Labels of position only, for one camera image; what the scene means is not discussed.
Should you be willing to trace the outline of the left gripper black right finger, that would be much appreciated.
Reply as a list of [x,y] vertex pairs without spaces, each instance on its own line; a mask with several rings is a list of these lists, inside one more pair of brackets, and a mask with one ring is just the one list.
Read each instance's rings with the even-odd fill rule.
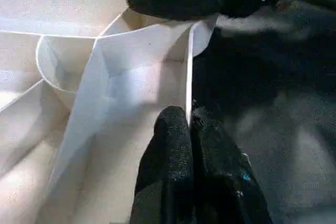
[[191,141],[198,223],[272,223],[248,156],[225,131],[219,107],[193,104]]

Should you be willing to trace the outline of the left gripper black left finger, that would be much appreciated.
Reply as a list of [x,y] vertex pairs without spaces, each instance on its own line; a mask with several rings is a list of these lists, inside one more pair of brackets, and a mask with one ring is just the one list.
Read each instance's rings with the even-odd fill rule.
[[130,223],[193,223],[194,175],[190,131],[179,106],[161,111],[141,157]]

